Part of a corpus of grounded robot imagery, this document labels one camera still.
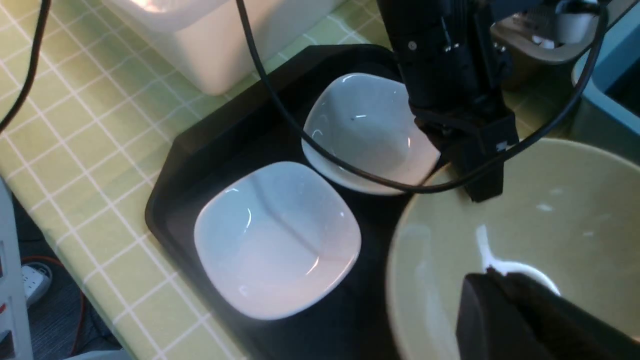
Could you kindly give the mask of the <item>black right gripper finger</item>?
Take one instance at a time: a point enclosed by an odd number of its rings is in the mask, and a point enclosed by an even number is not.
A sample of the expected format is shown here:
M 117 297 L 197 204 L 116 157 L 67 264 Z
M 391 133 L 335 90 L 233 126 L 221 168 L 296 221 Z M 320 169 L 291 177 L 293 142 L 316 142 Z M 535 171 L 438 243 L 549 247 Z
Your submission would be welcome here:
M 523 273 L 464 276 L 462 360 L 637 360 L 639 342 Z

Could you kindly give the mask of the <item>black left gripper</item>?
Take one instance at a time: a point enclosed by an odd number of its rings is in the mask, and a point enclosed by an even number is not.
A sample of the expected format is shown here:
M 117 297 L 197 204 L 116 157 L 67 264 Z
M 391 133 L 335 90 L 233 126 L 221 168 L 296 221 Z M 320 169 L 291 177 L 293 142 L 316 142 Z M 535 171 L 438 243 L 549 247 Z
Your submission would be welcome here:
M 519 143 L 501 82 L 509 53 L 491 27 L 515 13 L 514 0 L 379 0 L 382 22 L 418 127 L 460 177 L 474 203 L 503 193 L 505 167 L 489 162 Z

